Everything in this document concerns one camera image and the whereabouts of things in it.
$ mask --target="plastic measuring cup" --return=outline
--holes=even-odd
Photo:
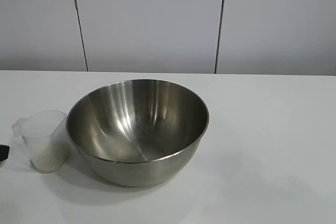
[[[43,111],[12,126],[28,148],[30,160],[40,173],[60,170],[66,160],[70,144],[65,130],[67,115],[60,111]]]

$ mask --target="white wall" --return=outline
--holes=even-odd
[[[218,73],[336,74],[336,0],[225,0]]]
[[[213,73],[222,0],[77,0],[90,71]]]
[[[0,69],[85,70],[74,0],[0,0]]]

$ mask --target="mixing bowl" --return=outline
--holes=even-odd
[[[130,80],[92,91],[69,112],[67,131],[87,164],[123,186],[151,186],[180,171],[206,131],[209,113],[191,90]]]

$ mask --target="white powder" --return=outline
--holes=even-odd
[[[31,161],[40,173],[54,173],[61,169],[69,153],[69,144],[58,143],[57,146],[45,145],[34,151]]]

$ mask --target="white tabletop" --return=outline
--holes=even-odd
[[[11,125],[68,112],[108,83],[172,81],[205,101],[210,123],[190,163],[152,188],[98,179],[77,152],[55,174],[30,167]],[[0,71],[0,223],[336,223],[336,77]]]

